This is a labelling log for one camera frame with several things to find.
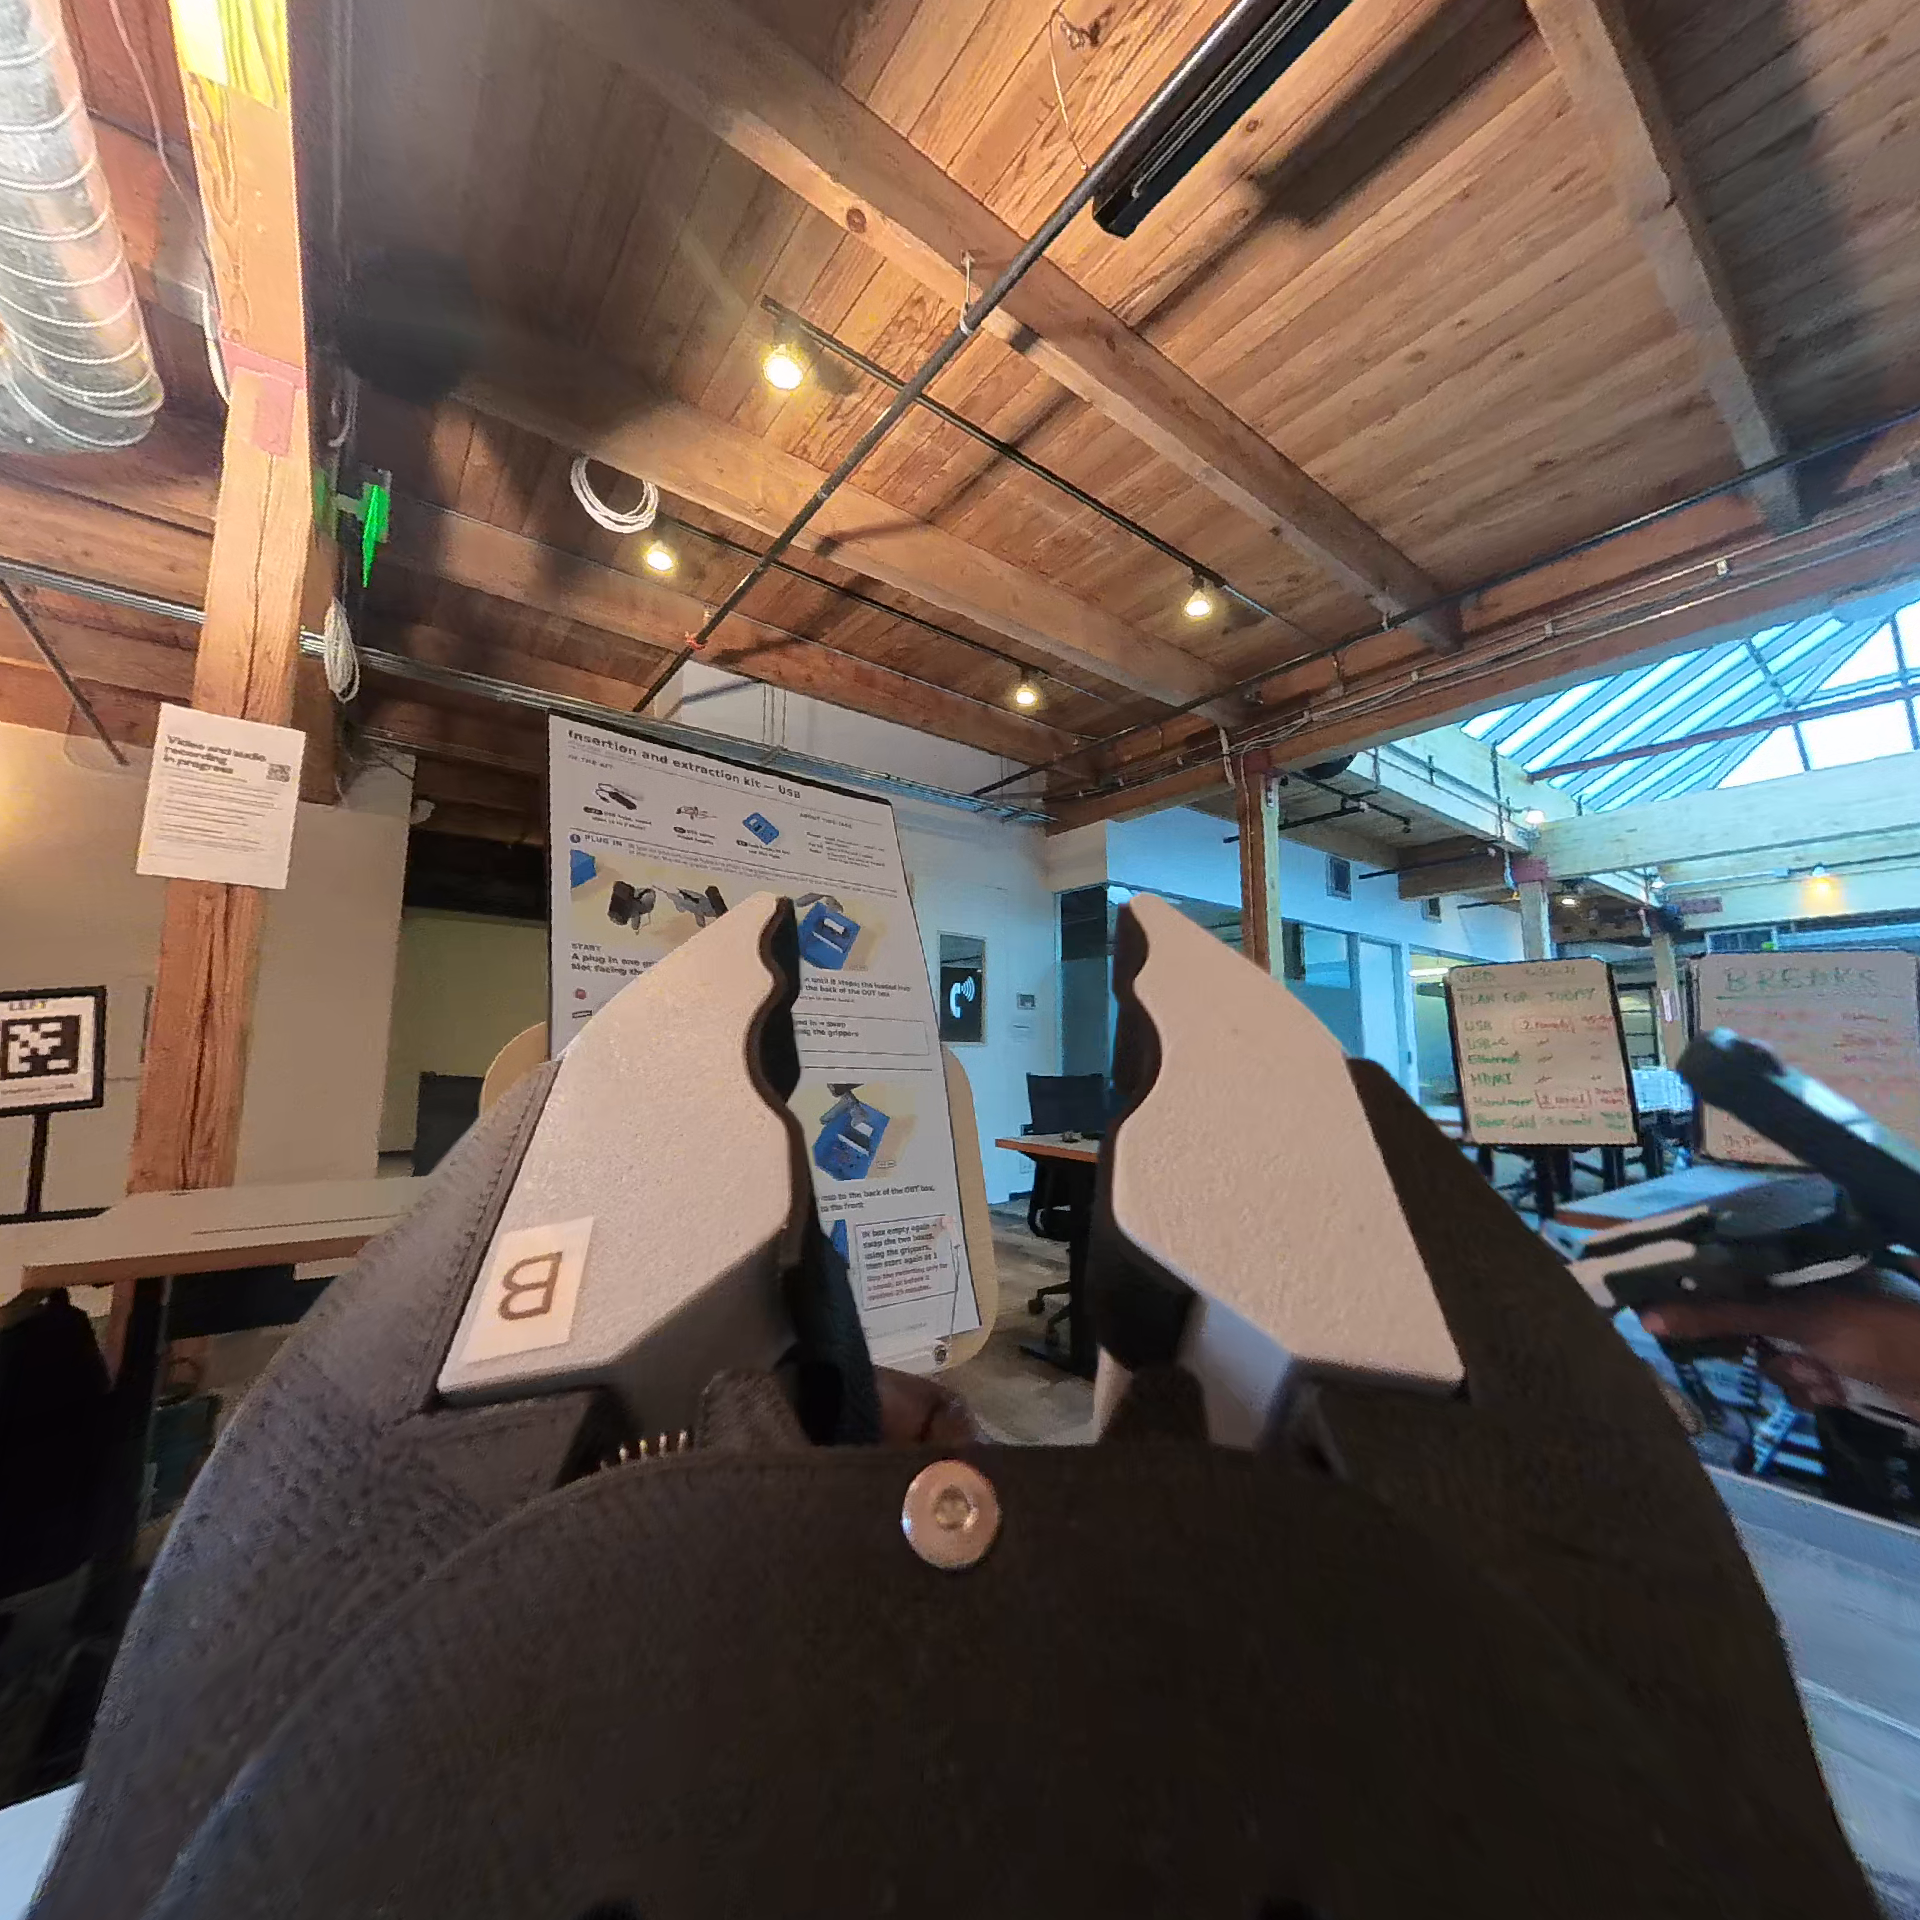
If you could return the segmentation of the instruction poster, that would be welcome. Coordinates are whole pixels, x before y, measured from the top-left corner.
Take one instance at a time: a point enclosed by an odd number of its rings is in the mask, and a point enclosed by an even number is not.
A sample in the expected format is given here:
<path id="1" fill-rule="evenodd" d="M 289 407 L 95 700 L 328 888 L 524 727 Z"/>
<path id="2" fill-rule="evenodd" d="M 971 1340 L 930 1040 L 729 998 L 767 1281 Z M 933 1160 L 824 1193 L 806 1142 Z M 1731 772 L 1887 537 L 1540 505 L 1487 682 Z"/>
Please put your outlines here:
<path id="1" fill-rule="evenodd" d="M 986 1333 L 946 1055 L 889 803 L 551 716 L 548 1051 L 749 897 L 790 902 L 790 1096 L 878 1362 Z"/>

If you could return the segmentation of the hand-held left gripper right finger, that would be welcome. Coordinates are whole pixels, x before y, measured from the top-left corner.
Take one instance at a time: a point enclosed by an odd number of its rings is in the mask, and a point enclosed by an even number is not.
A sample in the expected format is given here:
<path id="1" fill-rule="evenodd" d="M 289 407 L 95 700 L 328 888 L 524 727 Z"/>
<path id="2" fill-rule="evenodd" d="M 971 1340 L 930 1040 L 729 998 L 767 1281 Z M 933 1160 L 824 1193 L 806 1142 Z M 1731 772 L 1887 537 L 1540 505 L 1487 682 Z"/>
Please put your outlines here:
<path id="1" fill-rule="evenodd" d="M 1466 1365 L 1352 1062 L 1281 984 L 1153 895 L 1120 908 L 1117 1113 L 1087 1237 L 1093 1429 L 1150 1371 L 1251 1448 L 1315 1381 L 1449 1394 Z"/>

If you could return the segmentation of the dark bag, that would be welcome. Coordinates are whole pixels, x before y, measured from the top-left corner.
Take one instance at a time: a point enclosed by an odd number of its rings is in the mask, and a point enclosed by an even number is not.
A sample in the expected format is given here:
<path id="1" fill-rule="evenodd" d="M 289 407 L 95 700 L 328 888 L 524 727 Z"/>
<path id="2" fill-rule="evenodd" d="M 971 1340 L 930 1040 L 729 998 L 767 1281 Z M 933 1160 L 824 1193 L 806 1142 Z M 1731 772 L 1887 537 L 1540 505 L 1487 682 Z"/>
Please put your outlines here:
<path id="1" fill-rule="evenodd" d="M 1 1331 L 1 1805 L 71 1781 L 123 1640 L 155 1401 L 135 1301 L 111 1373 L 68 1290 L 29 1290 Z"/>

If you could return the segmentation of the green exit sign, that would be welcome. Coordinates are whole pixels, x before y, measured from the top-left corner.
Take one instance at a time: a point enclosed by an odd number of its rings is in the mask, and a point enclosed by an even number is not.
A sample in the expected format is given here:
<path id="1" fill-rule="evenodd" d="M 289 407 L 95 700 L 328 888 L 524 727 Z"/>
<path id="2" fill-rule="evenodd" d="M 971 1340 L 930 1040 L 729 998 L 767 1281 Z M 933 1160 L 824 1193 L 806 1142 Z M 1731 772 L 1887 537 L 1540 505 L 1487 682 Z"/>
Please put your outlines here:
<path id="1" fill-rule="evenodd" d="M 330 473 L 311 469 L 311 508 L 316 532 L 347 557 L 347 576 L 364 590 L 371 585 L 377 551 L 389 541 L 393 477 L 387 469 L 360 473 L 357 493 L 340 493 Z"/>

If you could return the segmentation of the black linear ceiling light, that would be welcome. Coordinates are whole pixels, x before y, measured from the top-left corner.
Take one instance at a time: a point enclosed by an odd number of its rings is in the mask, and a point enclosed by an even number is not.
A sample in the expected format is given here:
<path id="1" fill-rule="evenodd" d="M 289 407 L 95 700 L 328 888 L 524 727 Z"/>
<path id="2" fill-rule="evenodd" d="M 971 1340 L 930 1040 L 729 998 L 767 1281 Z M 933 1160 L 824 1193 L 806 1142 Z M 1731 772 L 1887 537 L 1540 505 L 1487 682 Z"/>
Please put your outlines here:
<path id="1" fill-rule="evenodd" d="M 1332 30 L 1347 2 L 1233 2 L 1095 169 L 1092 223 L 1132 237 Z"/>

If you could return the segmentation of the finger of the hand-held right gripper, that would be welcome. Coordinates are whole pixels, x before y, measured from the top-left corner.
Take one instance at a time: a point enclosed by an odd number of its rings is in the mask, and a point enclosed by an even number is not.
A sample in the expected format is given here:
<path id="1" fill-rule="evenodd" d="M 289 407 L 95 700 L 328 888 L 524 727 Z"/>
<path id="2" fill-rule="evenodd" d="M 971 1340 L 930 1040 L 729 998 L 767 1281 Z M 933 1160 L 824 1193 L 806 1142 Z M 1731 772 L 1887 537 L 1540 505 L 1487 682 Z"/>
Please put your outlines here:
<path id="1" fill-rule="evenodd" d="M 1712 1211 L 1677 1211 L 1627 1220 L 1581 1237 L 1547 1233 L 1547 1248 L 1574 1285 L 1601 1310 L 1639 1310 L 1696 1288 L 1696 1264 L 1712 1235 Z"/>

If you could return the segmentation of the whiteboard with task list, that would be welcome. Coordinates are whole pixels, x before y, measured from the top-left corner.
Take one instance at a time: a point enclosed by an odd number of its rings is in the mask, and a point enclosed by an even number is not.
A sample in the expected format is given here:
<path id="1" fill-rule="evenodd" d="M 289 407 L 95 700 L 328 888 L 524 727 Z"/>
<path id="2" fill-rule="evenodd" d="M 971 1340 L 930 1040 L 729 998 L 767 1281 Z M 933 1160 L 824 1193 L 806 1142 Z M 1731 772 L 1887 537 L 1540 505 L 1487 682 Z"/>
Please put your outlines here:
<path id="1" fill-rule="evenodd" d="M 1460 1116 L 1478 1146 L 1627 1148 L 1638 1107 L 1614 974 L 1597 958 L 1446 974 Z"/>

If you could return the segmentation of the black office chair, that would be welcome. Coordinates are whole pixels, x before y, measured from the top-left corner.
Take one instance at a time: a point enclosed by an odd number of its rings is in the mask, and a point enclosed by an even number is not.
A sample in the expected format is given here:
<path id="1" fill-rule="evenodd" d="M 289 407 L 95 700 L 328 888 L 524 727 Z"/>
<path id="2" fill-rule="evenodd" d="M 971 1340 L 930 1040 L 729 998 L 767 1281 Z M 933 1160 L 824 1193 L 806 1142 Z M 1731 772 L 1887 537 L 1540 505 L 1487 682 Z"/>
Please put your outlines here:
<path id="1" fill-rule="evenodd" d="M 1018 1152 L 1029 1164 L 1025 1227 L 1046 1241 L 1068 1248 L 1066 1283 L 1039 1286 L 1028 1306 L 1039 1313 L 1060 1294 L 1063 1304 L 1043 1325 L 1029 1355 L 1061 1371 L 1092 1381 L 1095 1343 L 1087 1306 L 1087 1255 L 1092 1239 L 1092 1202 L 1097 1148 L 1104 1140 L 1112 1093 L 1099 1073 L 1029 1075 L 1025 1078 L 1028 1124 Z"/>

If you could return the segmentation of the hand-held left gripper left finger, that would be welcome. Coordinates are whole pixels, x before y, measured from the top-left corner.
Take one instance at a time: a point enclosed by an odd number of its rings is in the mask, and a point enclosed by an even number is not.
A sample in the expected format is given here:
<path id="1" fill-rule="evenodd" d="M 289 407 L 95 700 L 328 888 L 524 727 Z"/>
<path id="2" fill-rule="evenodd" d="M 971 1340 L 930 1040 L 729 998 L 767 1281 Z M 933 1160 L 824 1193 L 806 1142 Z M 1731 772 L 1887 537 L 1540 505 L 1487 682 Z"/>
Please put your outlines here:
<path id="1" fill-rule="evenodd" d="M 811 1219 L 794 908 L 754 895 L 567 1043 L 452 1335 L 438 1394 L 605 1389 L 696 1407 L 797 1344 L 786 1276 Z"/>

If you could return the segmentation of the wooden post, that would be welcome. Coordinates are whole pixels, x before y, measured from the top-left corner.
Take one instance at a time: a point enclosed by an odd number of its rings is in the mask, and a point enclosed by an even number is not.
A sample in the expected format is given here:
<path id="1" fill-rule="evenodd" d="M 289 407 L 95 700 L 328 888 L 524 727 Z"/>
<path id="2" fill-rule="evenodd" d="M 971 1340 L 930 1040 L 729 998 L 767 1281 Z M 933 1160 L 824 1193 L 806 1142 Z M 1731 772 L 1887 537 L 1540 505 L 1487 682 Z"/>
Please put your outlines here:
<path id="1" fill-rule="evenodd" d="M 313 546 L 288 9 L 186 2 L 169 18 L 227 378 L 190 706 L 283 724 Z M 266 918 L 259 887 L 165 882 L 127 1194 L 232 1186 Z"/>

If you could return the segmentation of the whiteboard with green heading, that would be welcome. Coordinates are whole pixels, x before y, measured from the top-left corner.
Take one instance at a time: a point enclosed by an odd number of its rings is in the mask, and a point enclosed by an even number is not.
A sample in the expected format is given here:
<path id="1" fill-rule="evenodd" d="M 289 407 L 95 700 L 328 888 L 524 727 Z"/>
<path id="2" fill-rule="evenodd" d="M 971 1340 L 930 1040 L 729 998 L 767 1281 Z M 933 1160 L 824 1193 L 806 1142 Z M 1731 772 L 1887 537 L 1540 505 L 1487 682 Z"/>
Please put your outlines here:
<path id="1" fill-rule="evenodd" d="M 1788 950 L 1692 960 L 1692 1026 L 1728 1030 L 1918 1140 L 1918 960 Z"/>

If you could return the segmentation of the silver air duct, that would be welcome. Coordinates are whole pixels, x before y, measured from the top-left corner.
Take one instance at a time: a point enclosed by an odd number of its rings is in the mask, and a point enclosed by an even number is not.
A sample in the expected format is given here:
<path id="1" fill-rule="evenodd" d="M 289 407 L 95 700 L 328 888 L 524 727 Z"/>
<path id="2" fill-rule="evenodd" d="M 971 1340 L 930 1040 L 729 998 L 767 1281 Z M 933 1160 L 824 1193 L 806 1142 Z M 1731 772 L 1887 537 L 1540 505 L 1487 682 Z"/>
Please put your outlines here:
<path id="1" fill-rule="evenodd" d="M 1 7 L 1 450 L 135 446 L 163 407 L 62 9 Z"/>

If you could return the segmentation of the black and white marker sign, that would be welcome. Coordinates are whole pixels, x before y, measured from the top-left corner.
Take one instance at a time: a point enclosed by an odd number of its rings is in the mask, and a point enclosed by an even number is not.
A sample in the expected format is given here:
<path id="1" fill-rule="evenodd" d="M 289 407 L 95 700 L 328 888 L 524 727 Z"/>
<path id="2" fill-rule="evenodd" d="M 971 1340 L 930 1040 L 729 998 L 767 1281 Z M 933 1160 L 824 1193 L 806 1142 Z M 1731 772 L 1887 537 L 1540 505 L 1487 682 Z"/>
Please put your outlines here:
<path id="1" fill-rule="evenodd" d="M 83 1211 L 48 1211 L 52 1120 L 105 1105 L 108 986 L 1 995 L 1 1118 L 28 1118 L 22 1202 L 1 1212 L 6 1228 L 71 1220 Z"/>

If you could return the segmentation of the person's right hand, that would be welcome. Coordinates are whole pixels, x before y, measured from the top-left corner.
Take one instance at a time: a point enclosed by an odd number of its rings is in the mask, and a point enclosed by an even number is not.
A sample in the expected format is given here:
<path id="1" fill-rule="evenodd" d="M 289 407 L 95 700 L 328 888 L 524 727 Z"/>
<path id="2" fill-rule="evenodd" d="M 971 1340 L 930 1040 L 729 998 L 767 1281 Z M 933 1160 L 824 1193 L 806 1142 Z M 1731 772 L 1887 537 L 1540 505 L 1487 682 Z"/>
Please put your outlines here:
<path id="1" fill-rule="evenodd" d="M 1847 1385 L 1918 1421 L 1918 1303 L 1912 1290 L 1814 1285 L 1746 1301 L 1676 1301 L 1639 1308 L 1660 1340 L 1740 1340 L 1767 1349 L 1770 1376 L 1805 1411 L 1849 1402 Z"/>

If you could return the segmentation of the paper notice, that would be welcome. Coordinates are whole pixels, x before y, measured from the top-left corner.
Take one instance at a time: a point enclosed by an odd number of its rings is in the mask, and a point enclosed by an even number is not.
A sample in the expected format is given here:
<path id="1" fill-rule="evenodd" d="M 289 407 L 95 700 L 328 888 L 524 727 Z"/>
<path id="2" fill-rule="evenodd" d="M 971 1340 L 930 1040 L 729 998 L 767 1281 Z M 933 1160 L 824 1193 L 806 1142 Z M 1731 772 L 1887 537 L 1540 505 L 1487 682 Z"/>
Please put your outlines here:
<path id="1" fill-rule="evenodd" d="M 285 890 L 304 756 L 300 730 L 161 704 L 133 872 Z"/>

